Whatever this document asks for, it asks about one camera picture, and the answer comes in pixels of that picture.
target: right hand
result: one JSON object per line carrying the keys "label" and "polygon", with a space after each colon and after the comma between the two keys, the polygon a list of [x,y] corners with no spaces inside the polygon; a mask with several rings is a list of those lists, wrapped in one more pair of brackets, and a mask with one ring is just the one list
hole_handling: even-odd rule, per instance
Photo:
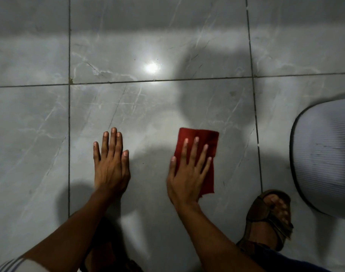
{"label": "right hand", "polygon": [[176,209],[181,206],[195,204],[198,201],[199,193],[205,176],[208,173],[212,158],[209,157],[203,168],[208,145],[204,145],[202,154],[195,166],[197,146],[199,137],[195,137],[187,163],[188,139],[184,141],[181,151],[179,170],[175,175],[176,157],[173,156],[170,162],[170,170],[167,176],[167,194]]}
{"label": "right hand", "polygon": [[122,134],[116,128],[111,129],[109,143],[108,136],[108,132],[103,133],[101,153],[98,142],[93,143],[94,186],[114,200],[126,190],[131,178],[129,151],[122,152]]}

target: tile grout line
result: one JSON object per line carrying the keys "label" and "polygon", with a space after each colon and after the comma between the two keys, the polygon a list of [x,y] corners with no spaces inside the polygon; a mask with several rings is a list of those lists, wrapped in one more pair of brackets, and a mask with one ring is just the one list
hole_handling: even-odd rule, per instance
{"label": "tile grout line", "polygon": [[70,0],[68,0],[68,217],[70,217]]}
{"label": "tile grout line", "polygon": [[[310,77],[310,76],[326,76],[326,75],[345,75],[344,73],[303,73],[303,74],[287,74],[287,75],[254,75],[253,78],[271,78],[271,77]],[[0,88],[23,88],[23,87],[51,87],[51,86],[70,86],[70,85],[103,85],[103,84],[126,84],[126,83],[147,83],[147,82],[172,82],[172,81],[199,81],[199,80],[225,80],[225,79],[246,79],[252,76],[243,77],[210,77],[210,78],[191,78],[191,79],[158,79],[158,80],[140,80],[140,81],[110,81],[110,82],[85,82],[85,83],[59,83],[59,84],[38,84],[38,85],[12,85],[0,86]]]}
{"label": "tile grout line", "polygon": [[247,27],[248,27],[248,41],[249,41],[249,55],[251,58],[251,79],[252,79],[252,90],[253,90],[253,105],[254,105],[254,117],[256,120],[256,134],[257,134],[257,149],[258,149],[258,165],[260,169],[260,182],[261,182],[261,192],[263,192],[262,184],[262,170],[261,170],[261,154],[260,154],[260,142],[258,139],[258,123],[257,123],[257,108],[256,108],[256,92],[254,88],[254,75],[253,75],[253,59],[252,59],[252,46],[251,46],[251,31],[249,28],[249,13],[248,13],[248,0],[245,0],[246,14],[247,14]]}

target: glossy floor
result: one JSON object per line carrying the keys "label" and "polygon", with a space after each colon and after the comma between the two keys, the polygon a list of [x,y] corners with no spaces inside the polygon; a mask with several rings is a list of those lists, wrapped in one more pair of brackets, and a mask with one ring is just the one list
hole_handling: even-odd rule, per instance
{"label": "glossy floor", "polygon": [[232,241],[261,185],[282,189],[295,226],[283,254],[345,271],[345,220],[307,207],[289,167],[296,116],[336,97],[345,0],[0,0],[0,262],[88,200],[92,143],[117,127],[132,179],[109,215],[130,257],[197,271],[165,186],[190,127],[220,132],[200,204]]}

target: forearm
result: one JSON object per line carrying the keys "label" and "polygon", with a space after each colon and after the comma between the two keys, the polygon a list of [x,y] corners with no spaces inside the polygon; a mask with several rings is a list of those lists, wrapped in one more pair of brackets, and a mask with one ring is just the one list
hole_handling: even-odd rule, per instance
{"label": "forearm", "polygon": [[263,271],[208,220],[198,204],[177,211],[205,271]]}
{"label": "forearm", "polygon": [[81,210],[26,252],[23,258],[41,264],[50,272],[77,271],[108,205],[108,195],[97,190]]}

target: red cloth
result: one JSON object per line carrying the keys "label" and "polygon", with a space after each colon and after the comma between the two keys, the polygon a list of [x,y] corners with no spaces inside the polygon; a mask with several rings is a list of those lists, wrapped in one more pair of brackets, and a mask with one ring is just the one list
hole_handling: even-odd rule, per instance
{"label": "red cloth", "polygon": [[[197,153],[196,153],[196,160],[195,164],[199,160],[200,154],[203,151],[203,147],[205,144],[208,144],[208,151],[207,151],[207,156],[206,160],[208,157],[215,157],[217,145],[218,145],[218,137],[219,133],[215,131],[210,131],[210,130],[196,130],[196,129],[188,129],[188,128],[180,128],[179,130],[179,135],[178,135],[178,143],[176,144],[176,149],[175,149],[175,157],[176,157],[176,171],[175,174],[177,173],[179,169],[179,164],[180,164],[180,158],[181,158],[181,150],[183,148],[184,140],[188,138],[188,153],[187,153],[187,162],[189,161],[190,157],[190,152],[191,148],[193,147],[193,142],[194,138],[199,137],[199,144],[197,147]],[[209,171],[207,175],[205,176],[202,189],[200,191],[199,197],[205,194],[210,194],[214,193],[214,164],[213,160],[210,165]]]}

